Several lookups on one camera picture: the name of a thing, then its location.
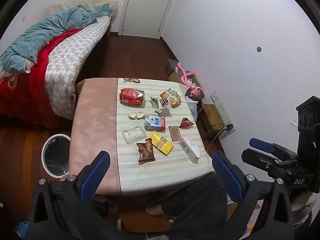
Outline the blue red milk carton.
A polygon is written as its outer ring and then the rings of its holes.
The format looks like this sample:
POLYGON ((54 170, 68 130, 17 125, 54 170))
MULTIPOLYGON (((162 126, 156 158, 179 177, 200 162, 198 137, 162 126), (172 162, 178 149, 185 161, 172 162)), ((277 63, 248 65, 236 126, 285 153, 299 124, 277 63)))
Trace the blue red milk carton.
POLYGON ((146 131, 164 132, 166 129, 166 121, 164 117, 146 115, 144 118, 144 128, 146 131))

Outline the white power strip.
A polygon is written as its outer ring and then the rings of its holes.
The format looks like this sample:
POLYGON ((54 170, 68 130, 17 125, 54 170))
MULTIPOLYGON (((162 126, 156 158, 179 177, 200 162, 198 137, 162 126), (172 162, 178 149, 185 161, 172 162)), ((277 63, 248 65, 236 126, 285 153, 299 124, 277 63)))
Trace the white power strip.
POLYGON ((231 128, 227 129, 228 134, 231 134, 235 131, 235 127, 234 124, 231 120, 231 117, 229 116, 229 114, 227 113, 226 108, 224 107, 222 101, 220 100, 220 98, 218 97, 216 92, 212 92, 212 94, 210 95, 210 98, 213 102, 213 104, 215 105, 221 119, 222 122, 225 126, 231 125, 231 128))

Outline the crushed red soda can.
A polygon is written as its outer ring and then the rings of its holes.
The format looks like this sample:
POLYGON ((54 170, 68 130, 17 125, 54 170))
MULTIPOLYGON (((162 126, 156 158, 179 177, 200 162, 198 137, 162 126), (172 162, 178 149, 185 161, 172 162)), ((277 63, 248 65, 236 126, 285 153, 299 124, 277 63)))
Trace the crushed red soda can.
POLYGON ((123 88, 119 94, 120 102, 127 105, 142 105, 144 102, 144 91, 134 88, 123 88))

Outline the brown snack bag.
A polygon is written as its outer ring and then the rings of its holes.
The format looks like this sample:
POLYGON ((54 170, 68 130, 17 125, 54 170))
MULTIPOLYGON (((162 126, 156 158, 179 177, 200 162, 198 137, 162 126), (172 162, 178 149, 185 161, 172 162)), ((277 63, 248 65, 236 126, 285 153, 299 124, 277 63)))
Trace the brown snack bag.
POLYGON ((139 150, 139 165, 156 161, 151 138, 145 140, 144 143, 137 143, 139 150))

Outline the blue cloth on floor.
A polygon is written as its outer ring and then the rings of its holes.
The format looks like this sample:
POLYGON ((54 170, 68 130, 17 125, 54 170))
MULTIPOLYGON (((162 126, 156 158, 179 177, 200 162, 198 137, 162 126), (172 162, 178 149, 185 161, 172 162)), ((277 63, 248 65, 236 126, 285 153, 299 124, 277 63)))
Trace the blue cloth on floor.
POLYGON ((28 221, 20 222, 18 226, 16 226, 16 232, 21 237, 21 239, 28 240, 28 228, 29 228, 28 221))

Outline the wooden block stool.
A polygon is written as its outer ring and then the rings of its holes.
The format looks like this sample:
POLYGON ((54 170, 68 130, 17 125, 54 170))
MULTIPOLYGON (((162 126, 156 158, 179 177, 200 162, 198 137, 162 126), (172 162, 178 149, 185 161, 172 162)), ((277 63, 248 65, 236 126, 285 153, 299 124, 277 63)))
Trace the wooden block stool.
POLYGON ((202 104, 201 116, 208 131, 219 132, 225 125, 215 105, 202 104))

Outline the yellow box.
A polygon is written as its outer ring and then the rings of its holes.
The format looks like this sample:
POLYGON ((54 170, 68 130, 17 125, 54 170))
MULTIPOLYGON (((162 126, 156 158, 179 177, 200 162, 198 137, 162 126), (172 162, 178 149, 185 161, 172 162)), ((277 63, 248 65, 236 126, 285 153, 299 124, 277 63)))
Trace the yellow box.
POLYGON ((155 146, 155 148, 157 148, 157 150, 159 150, 162 154, 164 154, 166 156, 174 148, 174 145, 172 142, 165 139, 165 137, 163 137, 162 135, 160 135, 156 131, 153 131, 150 134, 149 138, 151 139, 152 145, 155 146))

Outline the orange snack wrapper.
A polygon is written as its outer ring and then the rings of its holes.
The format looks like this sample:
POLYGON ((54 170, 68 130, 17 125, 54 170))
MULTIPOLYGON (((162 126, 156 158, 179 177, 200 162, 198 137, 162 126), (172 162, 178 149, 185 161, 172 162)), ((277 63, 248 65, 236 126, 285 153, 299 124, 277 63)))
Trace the orange snack wrapper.
POLYGON ((161 93, 160 97, 167 99, 170 102, 172 108, 178 107, 182 102, 181 97, 179 96, 178 92, 176 92, 175 90, 173 90, 171 88, 168 88, 166 91, 161 93))

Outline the red wrapper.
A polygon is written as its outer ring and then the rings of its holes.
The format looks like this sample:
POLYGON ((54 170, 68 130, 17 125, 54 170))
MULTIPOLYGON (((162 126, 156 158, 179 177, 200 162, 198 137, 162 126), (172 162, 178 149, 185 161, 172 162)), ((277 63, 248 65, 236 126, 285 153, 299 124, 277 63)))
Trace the red wrapper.
POLYGON ((194 123, 191 122, 188 118, 183 118, 180 123, 179 128, 181 128, 181 129, 190 128, 193 125, 194 125, 194 123))

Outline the black charger plug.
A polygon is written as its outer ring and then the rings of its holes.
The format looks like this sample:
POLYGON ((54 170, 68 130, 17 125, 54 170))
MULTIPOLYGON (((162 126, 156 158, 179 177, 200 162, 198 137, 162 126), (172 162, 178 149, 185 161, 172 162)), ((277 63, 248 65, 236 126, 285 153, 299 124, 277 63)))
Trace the black charger plug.
POLYGON ((226 131, 229 131, 229 130, 231 130, 231 129, 233 129, 234 128, 234 125, 233 124, 227 124, 226 126, 225 126, 225 130, 226 131))

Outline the brown paper card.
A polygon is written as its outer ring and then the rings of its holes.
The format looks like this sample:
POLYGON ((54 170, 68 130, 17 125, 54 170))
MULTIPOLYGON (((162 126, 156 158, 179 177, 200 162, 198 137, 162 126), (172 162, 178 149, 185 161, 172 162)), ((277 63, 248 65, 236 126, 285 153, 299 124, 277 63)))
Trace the brown paper card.
POLYGON ((180 141, 182 139, 180 128, 178 126, 169 126, 169 132, 172 141, 180 141))

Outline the white cookie wrapper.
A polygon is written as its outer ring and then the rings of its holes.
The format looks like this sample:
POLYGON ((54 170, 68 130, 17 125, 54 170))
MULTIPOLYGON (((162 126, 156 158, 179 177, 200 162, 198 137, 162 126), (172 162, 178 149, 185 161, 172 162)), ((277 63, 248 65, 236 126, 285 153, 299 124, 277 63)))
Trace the white cookie wrapper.
POLYGON ((161 114, 166 108, 170 107, 170 102, 165 98, 151 96, 150 102, 152 105, 152 112, 156 114, 161 114))

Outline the white pink box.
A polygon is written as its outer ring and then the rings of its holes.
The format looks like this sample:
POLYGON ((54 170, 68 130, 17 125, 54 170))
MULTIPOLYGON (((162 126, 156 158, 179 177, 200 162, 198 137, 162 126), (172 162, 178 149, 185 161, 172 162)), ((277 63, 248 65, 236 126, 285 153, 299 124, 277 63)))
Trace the white pink box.
POLYGON ((186 135, 178 142, 178 144, 191 162, 198 162, 200 158, 200 150, 196 146, 195 142, 191 139, 191 137, 186 135))

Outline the clear plastic tray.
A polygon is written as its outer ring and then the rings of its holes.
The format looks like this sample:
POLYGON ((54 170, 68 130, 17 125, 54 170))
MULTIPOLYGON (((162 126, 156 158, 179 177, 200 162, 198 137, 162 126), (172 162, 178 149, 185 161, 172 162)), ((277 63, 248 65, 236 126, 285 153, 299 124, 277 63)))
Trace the clear plastic tray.
POLYGON ((132 144, 146 138, 146 130, 140 122, 136 122, 124 128, 122 136, 127 144, 132 144))

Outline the pink panther plush toy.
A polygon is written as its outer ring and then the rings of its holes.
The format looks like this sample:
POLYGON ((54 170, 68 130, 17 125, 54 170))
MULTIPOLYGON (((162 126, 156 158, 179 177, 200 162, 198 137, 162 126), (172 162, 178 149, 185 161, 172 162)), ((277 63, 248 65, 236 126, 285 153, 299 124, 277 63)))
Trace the pink panther plush toy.
MULTIPOLYGON (((185 72, 185 69, 182 67, 182 64, 178 62, 177 67, 182 71, 183 77, 181 77, 182 84, 185 85, 187 88, 186 91, 186 96, 188 96, 190 99, 194 101, 200 101, 201 99, 204 98, 204 90, 192 83, 191 81, 188 80, 187 74, 185 72)), ((195 75, 195 72, 190 72, 189 75, 195 75)))

